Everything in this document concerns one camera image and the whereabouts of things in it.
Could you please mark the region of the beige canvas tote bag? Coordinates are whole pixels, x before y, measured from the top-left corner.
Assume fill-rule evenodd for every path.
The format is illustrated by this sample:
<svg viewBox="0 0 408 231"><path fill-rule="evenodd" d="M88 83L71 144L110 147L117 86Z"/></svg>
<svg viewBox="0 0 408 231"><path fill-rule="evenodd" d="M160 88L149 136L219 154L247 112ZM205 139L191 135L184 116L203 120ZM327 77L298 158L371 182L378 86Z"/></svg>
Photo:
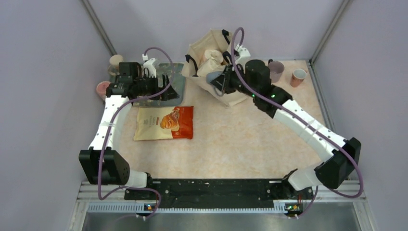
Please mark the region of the beige canvas tote bag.
<svg viewBox="0 0 408 231"><path fill-rule="evenodd" d="M186 62L181 71L181 74L185 78L191 80L226 106L234 106L245 101L248 97L239 92L218 95L206 82L206 76L211 72L224 71L225 66L229 64L228 56L231 50L231 39L232 33L227 30L210 30L199 41L189 46L187 54L185 55ZM203 63L203 53L208 49L220 51L223 54L223 63L219 64L215 60L207 60Z"/></svg>

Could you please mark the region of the lilac mug black handle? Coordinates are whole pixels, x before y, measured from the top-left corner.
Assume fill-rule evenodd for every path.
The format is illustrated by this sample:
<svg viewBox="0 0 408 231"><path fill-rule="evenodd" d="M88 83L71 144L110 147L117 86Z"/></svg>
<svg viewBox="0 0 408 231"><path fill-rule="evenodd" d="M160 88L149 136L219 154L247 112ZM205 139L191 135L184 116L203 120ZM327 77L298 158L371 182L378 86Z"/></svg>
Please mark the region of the lilac mug black handle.
<svg viewBox="0 0 408 231"><path fill-rule="evenodd" d="M284 72L285 66L279 61L274 61L273 59L268 60L268 68L270 70L269 77L272 83L276 83L280 80L282 73Z"/></svg>

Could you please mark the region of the salmon pink mug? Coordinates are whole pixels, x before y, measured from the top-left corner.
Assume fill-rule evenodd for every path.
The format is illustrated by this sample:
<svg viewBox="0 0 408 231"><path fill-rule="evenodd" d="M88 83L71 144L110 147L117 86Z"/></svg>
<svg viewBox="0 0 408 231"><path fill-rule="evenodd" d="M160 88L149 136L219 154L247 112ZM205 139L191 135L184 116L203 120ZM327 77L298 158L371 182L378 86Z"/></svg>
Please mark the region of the salmon pink mug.
<svg viewBox="0 0 408 231"><path fill-rule="evenodd" d="M295 69L292 73L292 77L290 80L290 85L294 88L298 87L300 84L303 83L305 78L307 77L307 72L304 69Z"/></svg>

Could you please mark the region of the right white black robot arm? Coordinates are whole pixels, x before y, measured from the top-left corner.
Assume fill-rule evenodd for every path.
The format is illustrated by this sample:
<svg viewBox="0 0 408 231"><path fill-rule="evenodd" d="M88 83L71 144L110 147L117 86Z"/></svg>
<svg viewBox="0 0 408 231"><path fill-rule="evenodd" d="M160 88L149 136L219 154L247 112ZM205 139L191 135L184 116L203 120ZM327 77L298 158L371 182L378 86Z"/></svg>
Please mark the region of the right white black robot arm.
<svg viewBox="0 0 408 231"><path fill-rule="evenodd" d="M358 166L361 142L347 140L309 115L291 94L271 83L263 61L250 60L245 66L229 64L208 82L217 93L248 95L258 110L292 129L318 154L319 163L285 176L282 192L286 197L295 198L303 189L320 185L336 192Z"/></svg>

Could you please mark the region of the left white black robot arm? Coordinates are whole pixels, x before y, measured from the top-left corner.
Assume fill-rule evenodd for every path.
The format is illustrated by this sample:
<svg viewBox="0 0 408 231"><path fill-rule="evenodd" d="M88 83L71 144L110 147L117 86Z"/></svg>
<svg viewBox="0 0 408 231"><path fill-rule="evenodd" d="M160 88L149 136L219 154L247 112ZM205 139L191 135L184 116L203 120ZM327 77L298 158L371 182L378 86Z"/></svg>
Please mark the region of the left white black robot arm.
<svg viewBox="0 0 408 231"><path fill-rule="evenodd" d="M178 97L167 74L158 75L155 58L137 62L121 62L114 82L105 93L105 108L95 137L88 149L79 153L79 161L90 184L136 187L143 199L152 197L149 174L130 169L119 154L126 116L133 103L144 100L167 101Z"/></svg>

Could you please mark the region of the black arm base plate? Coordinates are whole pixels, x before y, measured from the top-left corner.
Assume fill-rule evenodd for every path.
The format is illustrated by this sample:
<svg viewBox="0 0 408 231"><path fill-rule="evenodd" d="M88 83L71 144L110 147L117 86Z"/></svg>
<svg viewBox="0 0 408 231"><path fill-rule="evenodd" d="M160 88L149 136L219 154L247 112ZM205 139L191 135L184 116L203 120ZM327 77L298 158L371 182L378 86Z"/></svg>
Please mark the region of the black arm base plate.
<svg viewBox="0 0 408 231"><path fill-rule="evenodd" d="M272 208L278 200L312 199L312 189L296 191L280 179L153 179L150 191L127 190L125 200L152 200L159 208Z"/></svg>

